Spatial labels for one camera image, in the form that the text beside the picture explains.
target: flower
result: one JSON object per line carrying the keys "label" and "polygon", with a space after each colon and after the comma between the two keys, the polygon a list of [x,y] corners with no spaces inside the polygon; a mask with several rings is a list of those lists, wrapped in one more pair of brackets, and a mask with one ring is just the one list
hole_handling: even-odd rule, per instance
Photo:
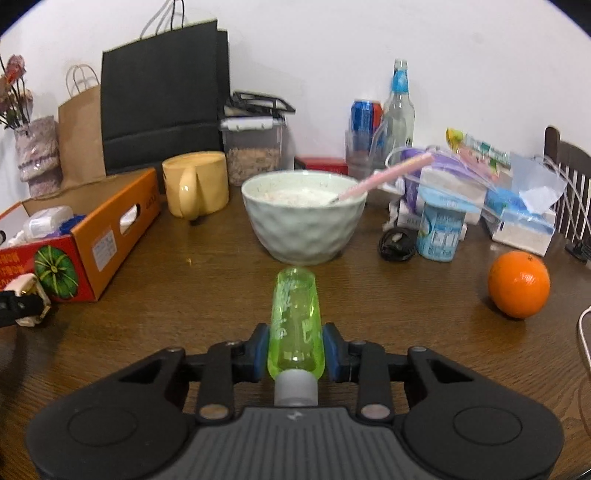
{"label": "flower", "polygon": [[25,88],[25,60],[13,55],[6,65],[0,56],[0,124],[4,128],[19,128],[30,122],[33,94]]}
{"label": "flower", "polygon": [[25,75],[25,59],[20,55],[13,55],[8,59],[6,64],[6,80],[9,85],[13,85],[14,82],[20,80]]}

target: chair back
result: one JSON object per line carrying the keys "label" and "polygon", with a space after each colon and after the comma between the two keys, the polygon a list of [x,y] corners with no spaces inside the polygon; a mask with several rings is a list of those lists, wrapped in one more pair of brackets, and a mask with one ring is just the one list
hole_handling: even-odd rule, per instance
{"label": "chair back", "polygon": [[568,185],[562,198],[554,205],[556,211],[556,229],[568,240],[587,239],[590,236],[585,226],[585,218],[590,218],[591,205],[591,157],[574,145],[560,139],[560,132],[555,127],[546,128],[544,136],[544,155],[550,157],[576,186],[582,202]]}

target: orange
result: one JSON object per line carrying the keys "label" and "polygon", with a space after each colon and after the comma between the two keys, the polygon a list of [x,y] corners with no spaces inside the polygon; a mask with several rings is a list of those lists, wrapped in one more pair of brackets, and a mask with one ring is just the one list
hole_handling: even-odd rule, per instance
{"label": "orange", "polygon": [[538,313],[550,295],[550,276],[535,255],[509,252],[495,260],[488,274],[488,293],[500,311],[516,319]]}

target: wooden table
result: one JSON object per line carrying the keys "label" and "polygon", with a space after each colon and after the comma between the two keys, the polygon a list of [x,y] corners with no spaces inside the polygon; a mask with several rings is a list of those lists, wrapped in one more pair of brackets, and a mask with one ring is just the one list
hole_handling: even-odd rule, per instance
{"label": "wooden table", "polygon": [[[449,264],[418,255],[407,263],[379,258],[385,212],[366,209],[338,259],[311,269],[324,322],[345,339],[382,343],[405,353],[425,345],[552,409],[566,443],[552,478],[569,479],[591,464],[591,383],[576,321],[591,303],[591,271],[560,239],[545,262],[552,291],[544,310],[524,322],[503,317],[487,299],[492,261],[509,250],[470,227]],[[242,199],[196,225],[163,211],[97,303],[61,305],[35,329],[0,330],[0,474],[36,478],[24,446],[27,423],[49,401],[88,385],[163,347],[205,352],[245,339],[269,322],[275,276],[284,266],[256,241]],[[397,411],[404,411],[393,384]],[[190,391],[186,410],[194,405]],[[272,401],[270,381],[238,385],[236,406]],[[321,387],[321,404],[355,402],[355,387]]]}

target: box handle hole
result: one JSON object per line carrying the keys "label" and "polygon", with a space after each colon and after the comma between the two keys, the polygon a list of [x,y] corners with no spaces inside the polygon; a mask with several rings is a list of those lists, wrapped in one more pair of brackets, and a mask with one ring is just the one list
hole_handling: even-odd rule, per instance
{"label": "box handle hole", "polygon": [[121,235],[126,235],[131,227],[139,217],[139,203],[136,203],[127,212],[125,212],[119,220],[119,231]]}

